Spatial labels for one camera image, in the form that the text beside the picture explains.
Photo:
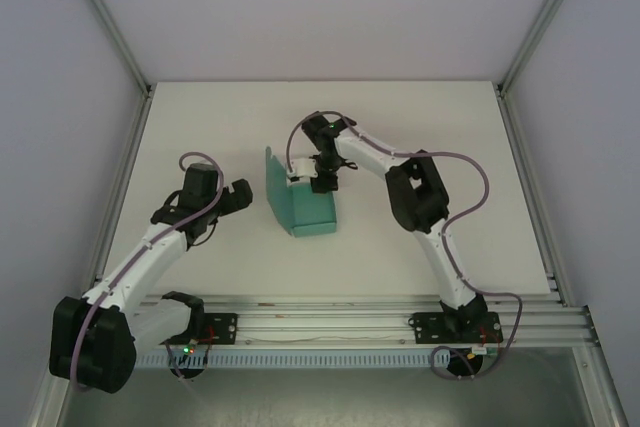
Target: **purple cable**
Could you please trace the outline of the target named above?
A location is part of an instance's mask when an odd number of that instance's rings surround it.
[[[464,155],[464,154],[458,154],[455,152],[447,152],[447,151],[441,151],[441,152],[393,152],[389,149],[386,149],[380,145],[378,145],[376,142],[374,142],[373,140],[369,139],[368,137],[366,137],[362,132],[360,132],[358,129],[355,128],[355,126],[353,126],[351,124],[351,122],[344,116],[342,115],[340,112],[336,112],[334,110],[325,110],[322,112],[314,112],[313,114],[310,114],[308,116],[306,116],[304,119],[302,119],[300,122],[298,122],[298,124],[293,128],[293,130],[291,131],[291,134],[289,135],[289,139],[287,140],[287,148],[286,148],[286,161],[287,161],[287,169],[289,171],[292,171],[293,168],[291,166],[291,142],[293,141],[293,136],[295,135],[295,133],[298,131],[298,129],[302,126],[302,124],[304,122],[306,122],[309,119],[312,119],[314,117],[318,117],[320,115],[336,115],[338,116],[340,119],[342,119],[344,121],[344,123],[346,124],[347,128],[353,132],[354,135],[357,135],[365,144],[369,145],[370,147],[374,148],[375,150],[377,150],[378,152],[381,152],[385,155],[389,155],[391,157],[398,157],[401,159],[410,159],[410,158],[419,158],[419,157],[448,157],[451,159],[458,159],[458,160],[464,160],[465,162],[468,162],[469,164],[471,164],[480,174],[480,176],[482,177],[482,182],[484,184],[484,193],[482,194],[482,198],[474,205],[472,205],[471,207],[469,207],[466,210],[463,210],[462,212],[452,216],[450,219],[448,219],[444,225],[442,226],[442,246],[444,247],[445,253],[447,254],[447,257],[449,258],[449,262],[451,262],[451,266],[453,267],[453,270],[456,272],[456,275],[458,276],[458,278],[460,279],[460,281],[465,285],[465,287],[467,287],[469,290],[471,290],[472,292],[475,292],[476,294],[480,294],[480,295],[486,295],[486,296],[490,296],[490,297],[512,297],[514,299],[516,299],[518,301],[518,312],[516,313],[516,319],[515,322],[513,323],[513,330],[511,331],[511,335],[509,336],[509,339],[507,340],[507,343],[504,347],[504,349],[502,350],[502,352],[498,355],[498,358],[496,359],[496,361],[491,364],[491,366],[485,370],[482,373],[473,375],[473,369],[471,368],[471,364],[468,362],[466,356],[460,352],[457,349],[453,349],[451,347],[447,347],[444,345],[440,345],[436,348],[433,349],[433,351],[431,352],[430,355],[430,364],[431,364],[431,370],[433,371],[434,374],[436,374],[438,377],[441,377],[443,379],[447,379],[447,380],[454,380],[454,379],[458,379],[458,380],[473,380],[474,378],[478,378],[478,377],[484,377],[485,375],[489,374],[490,372],[493,372],[500,364],[502,364],[502,362],[504,361],[504,358],[506,357],[507,353],[509,352],[509,349],[511,348],[511,344],[513,344],[513,341],[515,340],[516,337],[516,331],[518,330],[518,326],[520,325],[520,319],[522,317],[522,309],[523,309],[523,301],[522,301],[522,297],[520,297],[518,294],[515,294],[513,292],[487,292],[485,290],[481,290],[478,289],[477,287],[473,286],[467,279],[465,279],[464,275],[462,274],[462,270],[460,269],[460,267],[458,266],[458,263],[456,262],[455,258],[453,257],[453,254],[451,253],[451,249],[449,248],[449,244],[447,241],[447,236],[445,235],[447,232],[447,229],[451,226],[451,224],[453,224],[454,222],[460,220],[461,218],[477,211],[478,209],[480,209],[486,202],[487,199],[489,198],[489,177],[487,176],[487,173],[484,171],[484,169],[482,168],[482,166],[476,162],[474,159],[472,159],[471,157]],[[440,352],[441,350],[448,350],[450,352],[452,352],[453,354],[455,354],[457,357],[459,357],[460,359],[462,359],[462,361],[464,362],[464,364],[467,366],[467,368],[469,369],[469,371],[472,373],[471,376],[469,377],[451,377],[449,375],[445,375],[442,374],[440,371],[438,371],[434,365],[434,359],[435,359],[435,355]]]
[[[184,375],[182,375],[182,372],[178,368],[178,362],[176,361],[176,356],[173,355],[173,350],[171,350],[171,346],[169,345],[169,342],[165,342],[164,346],[167,349],[167,355],[169,356],[169,360],[171,361],[171,366],[173,367],[173,370],[176,371],[176,375],[178,376],[179,379],[184,379]]]
[[[186,217],[185,219],[182,219],[180,222],[177,222],[176,224],[167,227],[165,230],[163,230],[158,235],[153,237],[149,241],[150,246],[155,245],[160,239],[162,239],[169,233],[175,230],[178,230],[183,225],[188,224],[192,220],[195,220],[198,217],[209,212],[211,209],[213,209],[213,207],[215,207],[215,205],[220,200],[220,197],[222,196],[222,189],[224,187],[224,174],[222,173],[222,169],[220,169],[220,166],[217,164],[217,162],[213,160],[211,157],[209,157],[207,154],[203,154],[202,152],[187,152],[185,154],[182,154],[182,156],[180,156],[180,160],[178,161],[180,165],[180,169],[182,169],[182,171],[186,171],[187,168],[184,166],[184,160],[187,157],[193,157],[193,156],[201,157],[207,162],[209,162],[211,165],[213,165],[215,170],[218,172],[218,191],[216,192],[216,195],[211,201],[211,203],[209,203],[205,208],[196,212],[193,215],[190,215],[189,217]],[[142,257],[148,249],[149,249],[149,246],[147,245],[142,246],[133,255],[133,257],[129,259],[129,261],[125,264],[122,270],[113,278],[111,282],[109,282],[109,285],[108,285],[109,290],[112,290],[116,285],[118,285],[118,283],[122,280],[122,278],[125,275],[127,275],[127,272],[131,270],[131,268],[136,264],[138,260],[140,260],[140,257]],[[84,321],[82,322],[82,326],[80,327],[80,331],[78,332],[78,337],[76,338],[75,346],[73,347],[73,354],[71,356],[71,369],[69,371],[69,380],[71,381],[71,386],[74,388],[74,390],[78,392],[86,392],[90,390],[90,388],[80,385],[78,383],[78,360],[80,359],[80,352],[82,351],[82,343],[84,342],[84,338],[87,335],[87,331],[89,330],[89,325],[91,324],[91,320],[93,319],[95,313],[98,311],[98,308],[100,307],[102,302],[104,302],[104,300],[107,298],[108,295],[109,294],[107,292],[103,292],[96,299],[95,303],[91,306],[91,308],[89,309],[89,312],[87,312],[87,315],[84,318]]]

